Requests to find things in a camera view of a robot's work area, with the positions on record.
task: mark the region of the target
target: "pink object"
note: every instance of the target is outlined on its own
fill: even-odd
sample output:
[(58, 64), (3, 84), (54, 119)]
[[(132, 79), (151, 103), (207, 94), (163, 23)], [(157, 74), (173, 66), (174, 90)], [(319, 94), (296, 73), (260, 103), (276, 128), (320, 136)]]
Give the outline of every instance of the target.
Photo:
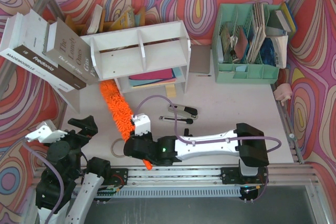
[(292, 88), (290, 84), (283, 83), (273, 92), (275, 100), (280, 101), (281, 105), (284, 106), (284, 102), (290, 100), (293, 95)]
[(156, 79), (169, 79), (173, 77), (173, 71), (171, 68), (158, 70), (149, 73), (140, 73), (133, 76), (129, 76), (131, 80), (156, 80)]

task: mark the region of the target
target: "red paper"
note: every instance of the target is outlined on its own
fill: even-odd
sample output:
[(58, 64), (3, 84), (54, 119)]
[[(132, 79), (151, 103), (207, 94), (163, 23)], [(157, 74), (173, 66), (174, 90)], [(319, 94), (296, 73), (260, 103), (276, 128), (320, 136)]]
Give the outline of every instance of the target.
[(154, 72), (148, 72), (148, 73), (140, 73), (140, 74), (135, 74), (133, 76), (129, 76), (131, 80), (156, 80), (156, 79), (170, 79), (173, 77), (172, 74), (172, 69), (163, 69), (159, 71), (154, 71)]

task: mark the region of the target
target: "stapler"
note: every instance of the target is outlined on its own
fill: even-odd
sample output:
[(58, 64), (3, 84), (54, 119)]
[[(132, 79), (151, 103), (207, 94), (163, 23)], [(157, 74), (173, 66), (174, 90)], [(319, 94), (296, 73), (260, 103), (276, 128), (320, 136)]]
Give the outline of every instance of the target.
[[(183, 116), (184, 118), (190, 118), (196, 120), (198, 118), (198, 111), (195, 108), (174, 104), (176, 112), (178, 115)], [(173, 107), (170, 105), (168, 111), (174, 113)]]

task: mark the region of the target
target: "hardcover book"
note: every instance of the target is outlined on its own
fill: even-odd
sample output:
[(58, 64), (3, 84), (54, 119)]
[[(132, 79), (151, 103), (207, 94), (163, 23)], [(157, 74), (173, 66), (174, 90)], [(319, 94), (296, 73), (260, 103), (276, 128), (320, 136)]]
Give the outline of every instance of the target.
[(59, 18), (49, 27), (46, 55), (87, 84), (99, 80), (90, 46)]

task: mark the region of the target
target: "metal bracket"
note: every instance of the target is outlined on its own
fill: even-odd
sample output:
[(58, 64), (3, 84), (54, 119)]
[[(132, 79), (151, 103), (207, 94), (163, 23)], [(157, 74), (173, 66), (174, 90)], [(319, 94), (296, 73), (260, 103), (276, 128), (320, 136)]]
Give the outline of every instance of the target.
[(62, 20), (65, 19), (64, 14), (63, 14), (61, 8), (58, 6), (56, 0), (37, 0), (37, 2), (39, 2), (39, 1), (43, 4), (37, 3), (36, 8), (38, 7), (38, 9), (34, 9), (34, 11), (36, 11), (38, 14), (42, 13), (44, 11), (45, 7), (48, 6), (49, 10), (52, 12), (54, 17), (56, 17), (56, 18), (59, 17)]
[(220, 178), (224, 185), (264, 184), (266, 181), (266, 168), (258, 168), (256, 176), (241, 176), (239, 167), (222, 167)]

